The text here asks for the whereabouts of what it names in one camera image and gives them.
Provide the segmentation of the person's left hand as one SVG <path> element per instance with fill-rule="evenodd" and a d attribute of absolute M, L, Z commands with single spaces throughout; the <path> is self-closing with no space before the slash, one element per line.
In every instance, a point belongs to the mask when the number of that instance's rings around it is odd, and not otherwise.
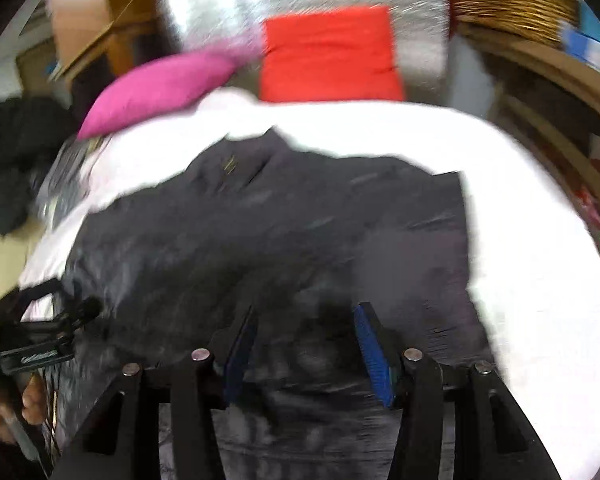
<path fill-rule="evenodd" d="M 46 419 L 46 391 L 42 377 L 33 373 L 22 393 L 23 419 L 32 426 L 40 426 Z M 7 392 L 0 388 L 0 441 L 15 444 L 16 440 L 9 429 L 8 423 L 15 418 L 15 410 Z"/>

